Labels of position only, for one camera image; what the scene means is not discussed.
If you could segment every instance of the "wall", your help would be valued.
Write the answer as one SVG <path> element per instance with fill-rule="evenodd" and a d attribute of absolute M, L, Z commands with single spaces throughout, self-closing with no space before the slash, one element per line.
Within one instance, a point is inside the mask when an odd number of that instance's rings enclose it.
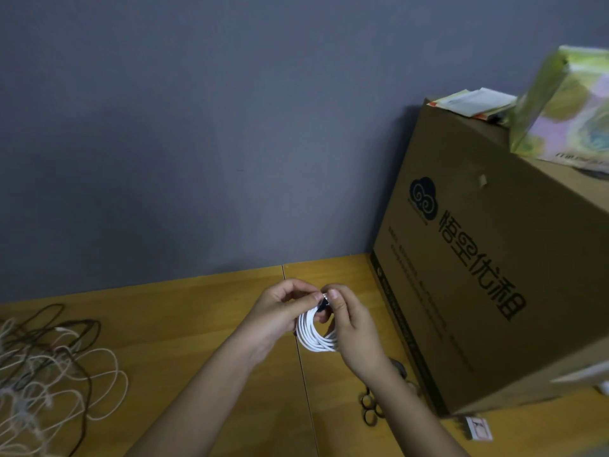
<path fill-rule="evenodd" d="M 0 301 L 360 253 L 426 94 L 609 0 L 0 0 Z"/>

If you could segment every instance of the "wooden surface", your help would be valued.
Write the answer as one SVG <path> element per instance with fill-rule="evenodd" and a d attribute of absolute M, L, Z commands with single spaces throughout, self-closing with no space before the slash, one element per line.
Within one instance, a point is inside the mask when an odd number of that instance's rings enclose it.
<path fill-rule="evenodd" d="M 371 273 L 367 255 L 284 265 L 285 277 L 299 277 L 318 286 L 346 284 L 372 314 L 386 353 L 414 372 L 393 327 Z M 300 348 L 305 384 L 314 419 L 320 457 L 400 456 L 385 421 L 367 427 L 358 396 L 361 382 L 344 366 L 338 353 L 312 353 Z M 609 442 L 609 398 L 588 388 L 547 403 L 481 414 L 493 442 L 467 441 L 459 424 L 443 424 L 472 457 L 567 457 Z"/>
<path fill-rule="evenodd" d="M 286 277 L 319 286 L 331 282 L 349 285 L 370 308 L 387 354 L 404 363 L 410 380 L 415 380 L 366 255 L 289 264 L 284 271 Z M 61 301 L 68 306 L 65 319 L 102 321 L 96 346 L 115 351 L 131 385 L 115 414 L 89 423 L 77 456 L 118 457 L 232 332 L 260 292 L 282 278 L 281 266 L 277 266 L 168 281 L 0 305 L 0 317 L 24 319 L 35 309 Z M 294 337 L 287 334 L 248 380 L 213 454 L 314 457 L 317 438 L 320 457 L 400 456 L 385 421 L 375 428 L 362 422 L 358 397 L 363 392 L 364 385 L 338 353 L 298 349 Z M 95 410 L 103 412 L 107 406 L 100 404 Z M 482 416 L 493 432 L 492 443 L 467 442 L 456 422 L 444 421 L 472 457 L 567 457 L 609 441 L 609 398 L 592 389 Z M 74 444 L 76 425 L 58 437 L 58 453 L 66 453 Z"/>
<path fill-rule="evenodd" d="M 282 279 L 281 266 L 276 266 L 0 305 L 0 317 L 25 319 L 36 309 L 60 301 L 68 306 L 62 319 L 102 321 L 95 345 L 115 351 L 129 376 L 130 389 L 113 415 L 89 422 L 76 455 L 119 457 L 232 332 L 260 292 Z M 101 412 L 111 404 L 109 397 L 95 410 Z M 59 455 L 75 444 L 77 425 L 71 423 L 58 436 L 54 450 Z M 282 337 L 255 368 L 213 455 L 316 455 L 293 335 Z"/>

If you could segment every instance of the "black logo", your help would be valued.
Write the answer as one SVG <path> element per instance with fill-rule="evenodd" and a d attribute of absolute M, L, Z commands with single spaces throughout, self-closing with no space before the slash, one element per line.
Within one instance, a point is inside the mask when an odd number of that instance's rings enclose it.
<path fill-rule="evenodd" d="M 438 201 L 435 199 L 435 185 L 427 176 L 410 184 L 410 198 L 423 216 L 431 221 L 438 214 Z"/>

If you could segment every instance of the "box top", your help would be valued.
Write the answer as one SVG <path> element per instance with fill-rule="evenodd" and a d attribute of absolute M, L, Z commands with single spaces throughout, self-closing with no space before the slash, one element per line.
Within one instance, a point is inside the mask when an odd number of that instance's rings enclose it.
<path fill-rule="evenodd" d="M 437 112 L 448 112 L 442 109 L 435 110 Z M 508 141 L 509 131 L 507 129 L 477 119 L 467 119 L 457 114 L 450 114 L 454 119 L 457 119 L 462 124 L 475 130 L 487 139 L 490 139 L 499 150 L 510 152 Z M 528 163 L 557 183 L 564 185 L 567 189 L 580 195 L 601 210 L 609 213 L 608 175 L 600 172 L 580 170 L 567 165 L 559 165 L 544 160 L 522 157 L 516 154 L 512 155 L 518 157 L 523 163 Z"/>

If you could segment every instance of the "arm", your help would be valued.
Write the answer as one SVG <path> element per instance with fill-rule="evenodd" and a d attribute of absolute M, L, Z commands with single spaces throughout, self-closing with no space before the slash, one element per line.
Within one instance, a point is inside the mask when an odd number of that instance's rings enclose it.
<path fill-rule="evenodd" d="M 296 301 L 285 304 L 295 298 Z M 322 299 L 296 279 L 266 289 L 230 337 L 126 453 L 126 457 L 202 457 L 209 454 L 250 372 L 295 318 Z"/>
<path fill-rule="evenodd" d="M 349 287 L 331 284 L 323 291 L 328 292 L 334 312 L 340 354 L 374 393 L 404 455 L 468 457 L 393 367 L 368 308 Z"/>

